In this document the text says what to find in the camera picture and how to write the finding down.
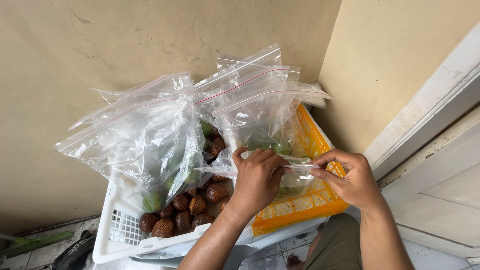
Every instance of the black bag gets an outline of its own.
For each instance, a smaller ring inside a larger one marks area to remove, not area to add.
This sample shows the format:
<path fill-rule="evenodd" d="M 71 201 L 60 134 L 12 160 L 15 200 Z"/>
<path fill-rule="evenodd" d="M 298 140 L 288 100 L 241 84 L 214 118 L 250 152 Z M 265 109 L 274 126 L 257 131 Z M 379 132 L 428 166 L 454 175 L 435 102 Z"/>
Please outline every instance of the black bag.
<path fill-rule="evenodd" d="M 80 240 L 53 261 L 52 270 L 81 270 L 85 266 L 88 254 L 93 252 L 94 245 L 95 236 L 88 230 L 83 231 Z"/>

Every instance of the left hand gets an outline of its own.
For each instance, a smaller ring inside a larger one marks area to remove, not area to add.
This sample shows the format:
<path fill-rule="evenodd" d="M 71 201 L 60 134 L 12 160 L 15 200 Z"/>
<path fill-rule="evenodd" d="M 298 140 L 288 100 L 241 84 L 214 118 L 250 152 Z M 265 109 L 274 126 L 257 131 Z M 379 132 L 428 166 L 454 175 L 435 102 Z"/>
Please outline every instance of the left hand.
<path fill-rule="evenodd" d="M 243 221 L 250 221 L 258 212 L 267 207 L 275 198 L 280 178 L 290 169 L 283 157 L 273 150 L 256 149 L 247 159 L 240 155 L 247 147 L 240 147 L 232 155 L 238 169 L 237 182 L 227 207 L 238 214 Z"/>

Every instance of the person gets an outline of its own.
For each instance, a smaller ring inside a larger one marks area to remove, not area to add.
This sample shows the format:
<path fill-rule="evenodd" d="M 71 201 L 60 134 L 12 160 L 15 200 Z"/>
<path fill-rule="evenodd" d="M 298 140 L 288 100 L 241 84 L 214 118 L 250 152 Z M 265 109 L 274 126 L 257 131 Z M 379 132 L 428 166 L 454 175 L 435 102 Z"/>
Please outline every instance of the person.
<path fill-rule="evenodd" d="M 288 162 L 273 150 L 256 149 L 247 159 L 238 148 L 233 160 L 238 168 L 233 195 L 215 222 L 198 239 L 178 270 L 220 270 L 246 224 L 275 198 L 280 178 L 289 173 Z M 340 178 L 326 170 L 327 163 L 342 164 Z M 367 159 L 361 154 L 332 149 L 311 162 L 319 169 L 310 174 L 326 181 L 346 203 L 358 207 L 360 225 L 345 213 L 330 217 L 319 227 L 305 262 L 290 256 L 287 267 L 295 270 L 414 270 L 384 197 Z"/>

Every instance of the hand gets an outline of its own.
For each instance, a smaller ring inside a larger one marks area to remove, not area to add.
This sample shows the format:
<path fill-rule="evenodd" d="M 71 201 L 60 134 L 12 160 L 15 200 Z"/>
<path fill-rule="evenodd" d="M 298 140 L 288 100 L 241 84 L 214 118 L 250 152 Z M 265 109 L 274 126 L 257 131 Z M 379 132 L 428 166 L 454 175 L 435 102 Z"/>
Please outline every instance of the hand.
<path fill-rule="evenodd" d="M 240 147 L 232 155 L 238 169 L 237 182 L 227 207 L 248 222 L 258 212 L 267 207 L 278 193 L 280 178 L 290 169 L 280 167 L 289 165 L 273 150 L 256 149 L 247 159 L 240 155 L 247 147 Z"/>
<path fill-rule="evenodd" d="M 331 161 L 342 164 L 347 172 L 340 178 L 326 170 Z M 362 154 L 352 154 L 332 149 L 310 162 L 320 166 L 320 169 L 310 171 L 310 174 L 327 182 L 346 203 L 360 210 L 371 210 L 385 203 L 373 177 L 367 159 Z"/>

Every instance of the beige wall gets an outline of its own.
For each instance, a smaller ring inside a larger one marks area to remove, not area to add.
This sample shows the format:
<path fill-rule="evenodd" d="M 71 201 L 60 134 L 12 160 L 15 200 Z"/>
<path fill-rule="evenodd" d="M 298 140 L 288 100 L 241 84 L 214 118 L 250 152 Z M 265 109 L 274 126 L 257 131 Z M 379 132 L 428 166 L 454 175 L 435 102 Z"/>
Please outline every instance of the beige wall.
<path fill-rule="evenodd" d="M 333 98 L 314 118 L 362 152 L 480 21 L 477 0 L 343 0 L 319 82 Z"/>
<path fill-rule="evenodd" d="M 216 70 L 218 52 L 278 42 L 318 78 L 340 1 L 0 1 L 0 232 L 99 214 L 107 181 L 52 145 L 122 90 L 162 74 Z"/>

